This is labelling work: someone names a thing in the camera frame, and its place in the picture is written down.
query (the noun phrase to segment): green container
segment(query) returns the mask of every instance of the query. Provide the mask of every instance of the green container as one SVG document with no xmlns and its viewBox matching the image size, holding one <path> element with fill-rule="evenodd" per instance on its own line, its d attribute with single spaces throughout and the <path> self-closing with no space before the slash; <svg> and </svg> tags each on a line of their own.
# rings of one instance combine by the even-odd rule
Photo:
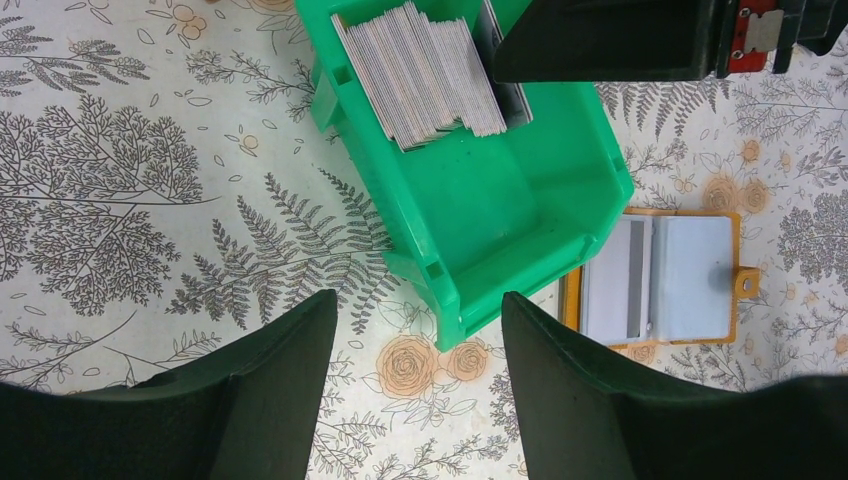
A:
<svg viewBox="0 0 848 480">
<path fill-rule="evenodd" d="M 464 17 L 480 0 L 417 0 L 431 20 Z M 492 0 L 509 32 L 530 0 Z M 334 126 L 382 216 L 395 249 L 392 273 L 409 280 L 438 318 L 449 350 L 495 319 L 508 291 L 531 295 L 601 248 L 633 183 L 588 83 L 525 85 L 534 119 L 502 135 L 459 129 L 402 153 L 386 140 L 333 28 L 403 0 L 297 0 L 315 48 L 312 114 Z M 553 45 L 551 48 L 567 48 Z"/>
</svg>

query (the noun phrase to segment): botanical print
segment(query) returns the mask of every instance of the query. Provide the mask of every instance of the botanical print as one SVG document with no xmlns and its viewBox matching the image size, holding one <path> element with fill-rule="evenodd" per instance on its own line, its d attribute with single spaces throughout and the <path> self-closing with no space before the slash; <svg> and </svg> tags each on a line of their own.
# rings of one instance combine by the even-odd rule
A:
<svg viewBox="0 0 848 480">
<path fill-rule="evenodd" d="M 132 387 L 333 288 L 311 479 L 527 477 L 499 324 L 435 349 L 344 142 L 308 119 L 320 46 L 292 0 L 0 9 L 0 381 Z M 734 343 L 627 358 L 735 391 L 848 374 L 846 72 L 843 35 L 786 76 L 597 85 L 632 205 L 738 212 L 761 272 Z"/>
</svg>

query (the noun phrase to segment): floral tablecloth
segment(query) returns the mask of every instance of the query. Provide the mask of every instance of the floral tablecloth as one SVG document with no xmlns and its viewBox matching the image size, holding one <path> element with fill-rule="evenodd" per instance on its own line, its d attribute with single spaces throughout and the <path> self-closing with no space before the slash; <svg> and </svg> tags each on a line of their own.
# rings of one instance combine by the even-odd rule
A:
<svg viewBox="0 0 848 480">
<path fill-rule="evenodd" d="M 455 350 L 308 116 L 292 0 L 0 0 L 0 380 L 135 383 L 333 287 L 310 478 L 526 476 L 498 322 Z M 604 84 L 634 205 L 744 215 L 733 345 L 631 358 L 733 390 L 848 371 L 848 36 L 783 77 Z M 557 311 L 555 286 L 535 301 Z"/>
</svg>

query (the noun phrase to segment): green plastic bin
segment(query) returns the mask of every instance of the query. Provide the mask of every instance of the green plastic bin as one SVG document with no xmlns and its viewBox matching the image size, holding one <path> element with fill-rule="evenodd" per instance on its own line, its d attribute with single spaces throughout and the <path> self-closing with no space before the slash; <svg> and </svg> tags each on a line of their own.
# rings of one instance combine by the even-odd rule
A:
<svg viewBox="0 0 848 480">
<path fill-rule="evenodd" d="M 480 0 L 417 0 L 431 20 L 465 17 Z M 492 0 L 508 32 L 530 0 Z M 403 0 L 297 0 L 315 48 L 312 115 L 334 126 L 395 249 L 389 270 L 438 318 L 449 350 L 496 318 L 508 291 L 531 295 L 601 248 L 633 194 L 627 165 L 588 83 L 527 84 L 534 120 L 502 135 L 459 129 L 402 153 L 386 140 L 331 15 L 370 20 Z"/>
</svg>

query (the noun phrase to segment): red component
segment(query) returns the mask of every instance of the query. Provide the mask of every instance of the red component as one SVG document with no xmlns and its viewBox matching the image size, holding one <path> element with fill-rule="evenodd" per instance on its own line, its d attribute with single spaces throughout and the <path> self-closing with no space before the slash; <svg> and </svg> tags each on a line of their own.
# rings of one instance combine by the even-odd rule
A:
<svg viewBox="0 0 848 480">
<path fill-rule="evenodd" d="M 745 53 L 742 58 L 733 58 L 734 52 L 745 52 L 745 36 L 748 34 L 750 16 L 739 15 L 743 8 L 750 10 L 751 14 L 762 15 L 776 9 L 777 0 L 739 0 L 733 43 L 730 45 L 730 60 L 727 63 L 727 71 L 730 73 L 759 72 L 766 67 L 768 59 L 768 52 Z"/>
</svg>

